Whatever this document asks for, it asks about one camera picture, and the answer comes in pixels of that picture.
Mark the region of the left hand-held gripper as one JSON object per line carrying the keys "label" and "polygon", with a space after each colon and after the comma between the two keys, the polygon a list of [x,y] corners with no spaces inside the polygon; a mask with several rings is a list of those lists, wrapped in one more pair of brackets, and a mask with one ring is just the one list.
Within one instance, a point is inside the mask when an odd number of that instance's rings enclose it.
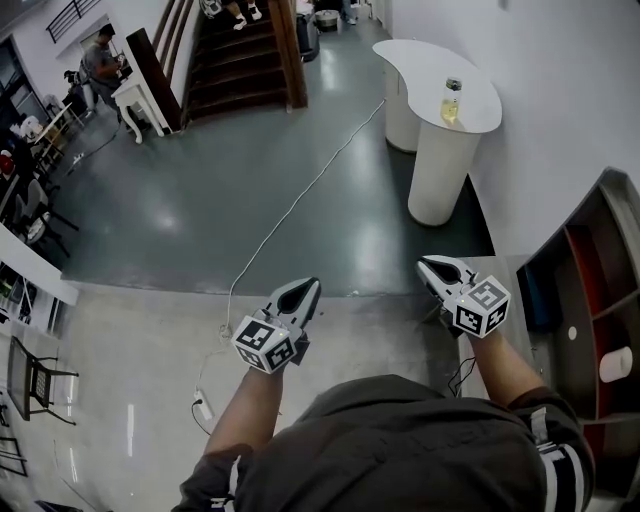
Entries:
{"label": "left hand-held gripper", "polygon": [[245,316],[235,330],[231,343],[239,357],[266,374],[274,374],[288,363],[300,365],[310,345],[305,326],[320,295],[321,283],[316,277],[277,288],[267,306]]}

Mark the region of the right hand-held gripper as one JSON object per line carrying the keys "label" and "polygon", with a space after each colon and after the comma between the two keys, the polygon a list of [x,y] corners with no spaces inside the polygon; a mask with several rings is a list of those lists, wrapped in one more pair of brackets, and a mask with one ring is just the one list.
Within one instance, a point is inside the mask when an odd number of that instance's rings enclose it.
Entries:
{"label": "right hand-held gripper", "polygon": [[[416,271],[438,297],[451,295],[454,281],[470,281],[476,275],[461,259],[443,255],[421,256]],[[444,301],[453,326],[477,338],[484,338],[501,325],[508,314],[510,292],[490,275],[457,297]]]}

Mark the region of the grey wooden shelf unit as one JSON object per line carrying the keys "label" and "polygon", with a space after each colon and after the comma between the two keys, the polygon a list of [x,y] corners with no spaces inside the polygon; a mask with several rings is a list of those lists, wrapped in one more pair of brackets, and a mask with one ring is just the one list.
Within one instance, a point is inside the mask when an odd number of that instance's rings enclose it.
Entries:
{"label": "grey wooden shelf unit", "polygon": [[[553,280],[557,325],[548,333],[569,397],[558,393],[586,427],[594,455],[640,456],[640,193],[630,177],[605,169],[525,264]],[[631,374],[601,382],[601,358],[625,346],[633,352]]]}

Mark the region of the white cup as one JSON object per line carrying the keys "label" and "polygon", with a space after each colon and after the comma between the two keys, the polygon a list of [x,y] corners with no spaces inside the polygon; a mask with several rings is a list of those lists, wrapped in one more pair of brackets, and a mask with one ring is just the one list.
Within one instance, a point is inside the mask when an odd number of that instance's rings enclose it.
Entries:
{"label": "white cup", "polygon": [[606,353],[599,363],[599,378],[612,383],[627,378],[633,368],[633,352],[629,346]]}

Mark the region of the person's left forearm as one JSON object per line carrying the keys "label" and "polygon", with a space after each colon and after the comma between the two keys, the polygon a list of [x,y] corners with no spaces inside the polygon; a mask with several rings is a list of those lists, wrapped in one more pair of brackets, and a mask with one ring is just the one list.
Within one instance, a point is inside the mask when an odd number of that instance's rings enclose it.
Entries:
{"label": "person's left forearm", "polygon": [[284,371],[250,368],[214,427],[204,454],[244,445],[257,451],[273,437],[283,395]]}

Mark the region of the person's right forearm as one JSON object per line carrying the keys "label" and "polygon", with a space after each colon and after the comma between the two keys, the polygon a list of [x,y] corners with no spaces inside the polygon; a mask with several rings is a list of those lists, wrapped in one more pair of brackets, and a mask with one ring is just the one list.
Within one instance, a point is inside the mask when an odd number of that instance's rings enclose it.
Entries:
{"label": "person's right forearm", "polygon": [[540,376],[498,330],[484,338],[469,335],[469,340],[492,401],[506,407],[522,395],[544,386]]}

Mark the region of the grey wooden desk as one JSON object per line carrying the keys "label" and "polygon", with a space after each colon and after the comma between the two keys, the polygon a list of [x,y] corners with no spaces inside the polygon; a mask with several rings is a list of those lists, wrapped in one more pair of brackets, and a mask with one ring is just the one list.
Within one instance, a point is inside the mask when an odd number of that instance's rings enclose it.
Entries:
{"label": "grey wooden desk", "polygon": [[[511,303],[507,319],[499,327],[519,355],[529,363],[544,383],[565,398],[569,396],[560,390],[559,374],[555,369],[554,336],[550,333],[528,331],[526,327],[521,292],[516,276],[517,270],[525,263],[525,256],[464,257],[462,261],[483,279],[493,275],[510,291]],[[466,335],[453,340],[458,361],[451,376],[446,378],[445,392],[448,396],[476,397],[487,399],[488,393],[476,363],[472,361],[473,349]]]}

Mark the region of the dark blue box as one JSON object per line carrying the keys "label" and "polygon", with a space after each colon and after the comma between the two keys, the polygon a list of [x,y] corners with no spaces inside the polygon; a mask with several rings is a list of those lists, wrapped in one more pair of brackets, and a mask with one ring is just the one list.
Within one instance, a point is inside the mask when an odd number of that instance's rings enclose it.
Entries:
{"label": "dark blue box", "polygon": [[537,333],[551,332],[557,325],[556,291],[553,280],[532,265],[516,273],[526,326]]}

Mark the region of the white power strip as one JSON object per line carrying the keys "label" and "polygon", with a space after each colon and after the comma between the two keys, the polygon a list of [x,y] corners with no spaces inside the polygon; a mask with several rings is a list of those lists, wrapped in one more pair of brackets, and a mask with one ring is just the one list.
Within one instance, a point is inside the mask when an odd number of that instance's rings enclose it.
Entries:
{"label": "white power strip", "polygon": [[204,393],[197,388],[194,392],[194,405],[205,421],[211,421],[214,417],[212,409]]}

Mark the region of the glass bottle with yellow liquid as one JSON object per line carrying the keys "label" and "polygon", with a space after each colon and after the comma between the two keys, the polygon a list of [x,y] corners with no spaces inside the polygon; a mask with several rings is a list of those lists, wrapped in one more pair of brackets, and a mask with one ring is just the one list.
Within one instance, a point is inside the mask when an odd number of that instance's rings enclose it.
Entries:
{"label": "glass bottle with yellow liquid", "polygon": [[440,115],[449,124],[454,123],[458,117],[461,94],[462,82],[457,78],[448,77],[445,82]]}

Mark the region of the person's dark shirt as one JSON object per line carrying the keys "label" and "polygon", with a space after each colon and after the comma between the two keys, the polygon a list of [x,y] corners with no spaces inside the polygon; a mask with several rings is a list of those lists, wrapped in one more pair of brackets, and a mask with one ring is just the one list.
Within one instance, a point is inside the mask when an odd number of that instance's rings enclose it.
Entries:
{"label": "person's dark shirt", "polygon": [[203,456],[172,512],[583,512],[594,479],[548,388],[503,407],[384,375],[321,394],[260,450]]}

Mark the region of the dark wooden staircase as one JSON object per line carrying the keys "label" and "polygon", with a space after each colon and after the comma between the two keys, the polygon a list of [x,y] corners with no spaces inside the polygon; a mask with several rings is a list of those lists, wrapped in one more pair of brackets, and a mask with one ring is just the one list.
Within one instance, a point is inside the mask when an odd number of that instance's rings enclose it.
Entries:
{"label": "dark wooden staircase", "polygon": [[256,0],[263,17],[241,31],[220,0],[199,0],[185,86],[185,125],[241,109],[308,106],[296,33],[296,0]]}

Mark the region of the white side table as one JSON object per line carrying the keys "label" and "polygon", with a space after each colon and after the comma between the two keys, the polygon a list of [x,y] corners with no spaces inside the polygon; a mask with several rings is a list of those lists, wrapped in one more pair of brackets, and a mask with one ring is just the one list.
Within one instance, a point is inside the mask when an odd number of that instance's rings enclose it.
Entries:
{"label": "white side table", "polygon": [[126,79],[122,83],[122,85],[113,92],[111,97],[115,101],[124,122],[134,133],[135,142],[138,145],[140,145],[143,142],[142,132],[128,111],[129,108],[135,105],[138,105],[139,107],[142,108],[144,115],[151,122],[151,125],[156,131],[157,135],[159,137],[165,136],[165,133],[153,109],[151,108],[141,86],[139,85],[139,82],[136,79],[134,78]]}

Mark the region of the white partition ledge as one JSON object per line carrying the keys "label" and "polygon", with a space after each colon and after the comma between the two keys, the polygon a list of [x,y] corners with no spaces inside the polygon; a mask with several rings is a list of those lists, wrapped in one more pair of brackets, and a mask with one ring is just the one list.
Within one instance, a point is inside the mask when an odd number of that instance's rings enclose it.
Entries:
{"label": "white partition ledge", "polygon": [[0,261],[36,287],[65,304],[77,304],[79,290],[62,280],[62,273],[0,224]]}

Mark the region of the dark trash bin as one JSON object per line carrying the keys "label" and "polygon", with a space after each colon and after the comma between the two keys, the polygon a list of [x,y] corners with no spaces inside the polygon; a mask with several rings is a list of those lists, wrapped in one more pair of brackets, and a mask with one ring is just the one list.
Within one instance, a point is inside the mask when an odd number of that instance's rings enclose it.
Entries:
{"label": "dark trash bin", "polygon": [[296,15],[296,32],[299,52],[303,62],[314,60],[320,51],[319,31],[315,13],[298,13]]}

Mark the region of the black metal chair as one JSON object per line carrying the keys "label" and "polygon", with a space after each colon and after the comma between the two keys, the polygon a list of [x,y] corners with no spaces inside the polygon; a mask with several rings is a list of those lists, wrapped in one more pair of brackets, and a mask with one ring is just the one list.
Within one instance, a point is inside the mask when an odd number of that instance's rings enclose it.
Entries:
{"label": "black metal chair", "polygon": [[61,422],[76,426],[77,423],[57,414],[51,406],[52,385],[55,377],[78,378],[77,372],[51,369],[46,361],[58,362],[57,357],[36,357],[12,335],[7,365],[7,392],[19,416],[26,422],[39,414],[50,415]]}

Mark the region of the grey dining chair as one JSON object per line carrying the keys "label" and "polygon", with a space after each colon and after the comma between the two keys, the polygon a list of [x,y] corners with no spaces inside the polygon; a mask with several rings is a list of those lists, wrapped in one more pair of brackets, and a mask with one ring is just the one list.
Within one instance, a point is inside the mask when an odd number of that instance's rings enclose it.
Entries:
{"label": "grey dining chair", "polygon": [[79,227],[53,209],[44,188],[36,179],[30,181],[26,191],[26,201],[16,197],[13,227],[18,238],[32,249],[39,248],[43,241],[51,240],[69,258],[62,236],[51,227],[51,220],[59,221],[76,232],[80,231]]}

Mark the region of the white shelf unit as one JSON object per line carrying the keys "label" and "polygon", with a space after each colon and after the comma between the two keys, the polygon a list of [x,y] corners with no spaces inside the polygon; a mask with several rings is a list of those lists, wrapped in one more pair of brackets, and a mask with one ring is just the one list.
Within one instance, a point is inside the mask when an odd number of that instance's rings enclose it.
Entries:
{"label": "white shelf unit", "polygon": [[0,261],[0,334],[32,328],[60,337],[63,303]]}

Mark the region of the black balcony railing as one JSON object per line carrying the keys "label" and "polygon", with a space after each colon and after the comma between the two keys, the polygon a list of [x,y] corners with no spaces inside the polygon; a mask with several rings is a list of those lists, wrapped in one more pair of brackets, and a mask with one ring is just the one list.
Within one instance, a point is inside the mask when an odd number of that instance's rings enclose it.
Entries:
{"label": "black balcony railing", "polygon": [[45,28],[52,42],[57,44],[72,26],[84,18],[87,13],[101,1],[102,0],[70,0]]}

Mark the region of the white curved pedestal table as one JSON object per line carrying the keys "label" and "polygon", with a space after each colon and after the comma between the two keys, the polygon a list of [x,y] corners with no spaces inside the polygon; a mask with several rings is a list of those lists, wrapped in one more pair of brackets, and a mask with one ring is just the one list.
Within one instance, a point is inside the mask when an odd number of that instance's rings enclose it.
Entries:
{"label": "white curved pedestal table", "polygon": [[[418,40],[389,39],[372,50],[385,62],[385,138],[416,156],[408,196],[413,219],[448,222],[483,135],[502,122],[502,105],[489,78],[453,51]],[[445,82],[462,82],[458,117],[440,115]]]}

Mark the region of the dark wooden stair post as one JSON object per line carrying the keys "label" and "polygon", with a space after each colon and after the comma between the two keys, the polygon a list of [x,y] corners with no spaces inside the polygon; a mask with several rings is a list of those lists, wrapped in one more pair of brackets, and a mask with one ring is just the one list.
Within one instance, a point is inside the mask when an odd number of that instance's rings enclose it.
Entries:
{"label": "dark wooden stair post", "polygon": [[130,61],[162,134],[182,129],[181,109],[144,28],[126,37]]}

